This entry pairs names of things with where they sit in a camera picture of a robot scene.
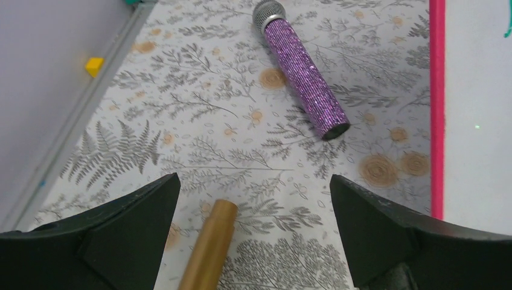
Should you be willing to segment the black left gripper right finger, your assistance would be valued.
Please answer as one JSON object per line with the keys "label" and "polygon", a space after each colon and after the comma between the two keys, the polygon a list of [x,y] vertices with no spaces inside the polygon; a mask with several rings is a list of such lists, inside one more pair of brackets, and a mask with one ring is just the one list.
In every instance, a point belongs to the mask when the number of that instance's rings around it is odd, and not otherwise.
{"label": "black left gripper right finger", "polygon": [[359,289],[510,289],[511,237],[450,224],[333,175],[330,194]]}

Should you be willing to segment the pink framed whiteboard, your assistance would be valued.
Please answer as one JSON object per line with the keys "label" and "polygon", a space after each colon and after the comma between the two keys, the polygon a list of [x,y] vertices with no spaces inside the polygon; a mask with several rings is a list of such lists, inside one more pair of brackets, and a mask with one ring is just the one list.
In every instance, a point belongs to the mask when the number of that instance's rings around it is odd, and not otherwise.
{"label": "pink framed whiteboard", "polygon": [[511,2],[431,1],[432,216],[511,234]]}

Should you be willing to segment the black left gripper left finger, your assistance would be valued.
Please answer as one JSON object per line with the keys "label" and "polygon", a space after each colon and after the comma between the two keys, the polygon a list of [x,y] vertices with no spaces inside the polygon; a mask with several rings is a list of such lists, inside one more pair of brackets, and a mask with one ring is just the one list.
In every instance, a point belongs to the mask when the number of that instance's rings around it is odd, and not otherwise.
{"label": "black left gripper left finger", "polygon": [[2,289],[153,289],[177,174],[31,231],[1,234]]}

